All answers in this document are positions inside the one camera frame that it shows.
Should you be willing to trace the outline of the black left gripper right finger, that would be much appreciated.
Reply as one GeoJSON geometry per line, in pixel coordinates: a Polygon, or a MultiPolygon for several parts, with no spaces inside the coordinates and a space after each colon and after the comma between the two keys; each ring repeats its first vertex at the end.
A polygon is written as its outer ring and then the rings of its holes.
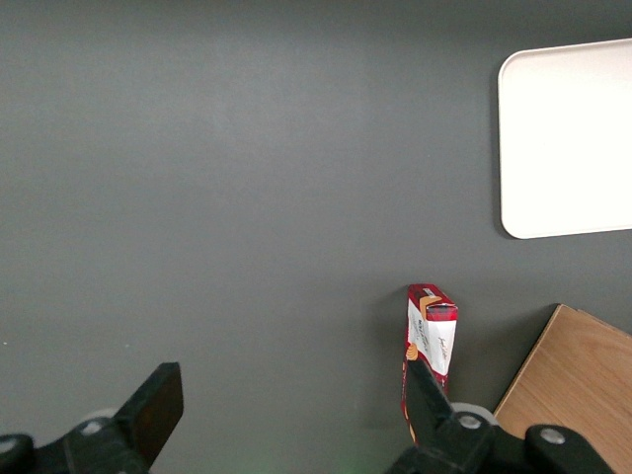
{"type": "Polygon", "coordinates": [[[455,410],[428,365],[407,364],[405,408],[415,445],[388,471],[406,473],[481,473],[494,443],[492,425],[481,415],[455,410]]]}

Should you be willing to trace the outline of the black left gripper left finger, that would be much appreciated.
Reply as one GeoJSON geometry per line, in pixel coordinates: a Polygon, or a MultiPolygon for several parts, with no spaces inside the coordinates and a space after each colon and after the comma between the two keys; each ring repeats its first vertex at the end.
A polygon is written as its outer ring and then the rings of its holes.
{"type": "Polygon", "coordinates": [[[110,417],[93,417],[62,442],[71,473],[148,473],[184,413],[181,367],[160,364],[110,417]]]}

